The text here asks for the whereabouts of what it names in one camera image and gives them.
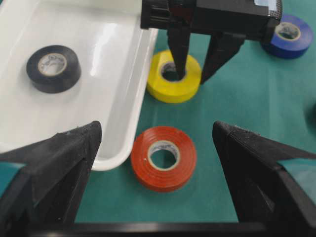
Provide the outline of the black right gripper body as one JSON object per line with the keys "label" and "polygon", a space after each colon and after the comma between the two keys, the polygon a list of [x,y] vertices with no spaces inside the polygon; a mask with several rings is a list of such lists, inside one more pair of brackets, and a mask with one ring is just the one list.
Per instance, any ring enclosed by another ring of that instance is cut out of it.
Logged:
{"label": "black right gripper body", "polygon": [[282,18],[280,0],[144,0],[142,29],[168,29],[174,20],[192,33],[230,33],[269,42]]}

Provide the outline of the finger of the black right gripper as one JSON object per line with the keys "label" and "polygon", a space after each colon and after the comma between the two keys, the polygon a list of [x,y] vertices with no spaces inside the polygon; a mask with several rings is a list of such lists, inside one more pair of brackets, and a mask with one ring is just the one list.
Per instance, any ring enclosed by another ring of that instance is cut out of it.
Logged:
{"label": "finger of the black right gripper", "polygon": [[186,73],[190,35],[191,31],[187,27],[169,28],[167,30],[168,46],[173,57],[178,79],[182,79]]}
{"label": "finger of the black right gripper", "polygon": [[231,33],[218,33],[211,36],[201,74],[201,84],[210,79],[239,52],[245,39],[245,35]]}

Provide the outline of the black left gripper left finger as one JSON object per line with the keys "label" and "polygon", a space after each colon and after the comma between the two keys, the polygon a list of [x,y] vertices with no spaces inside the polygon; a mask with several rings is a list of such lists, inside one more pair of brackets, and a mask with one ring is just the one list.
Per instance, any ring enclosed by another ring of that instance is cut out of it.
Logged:
{"label": "black left gripper left finger", "polygon": [[4,181],[0,228],[21,230],[29,223],[73,223],[102,139],[101,123],[57,133],[53,137],[0,155],[1,164],[21,165]]}

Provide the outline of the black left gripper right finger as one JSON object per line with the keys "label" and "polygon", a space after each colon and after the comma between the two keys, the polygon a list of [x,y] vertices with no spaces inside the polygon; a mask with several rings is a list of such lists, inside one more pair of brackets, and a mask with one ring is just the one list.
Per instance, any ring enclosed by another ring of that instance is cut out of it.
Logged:
{"label": "black left gripper right finger", "polygon": [[216,121],[212,138],[240,222],[268,222],[276,229],[314,230],[316,205],[280,164],[313,153]]}

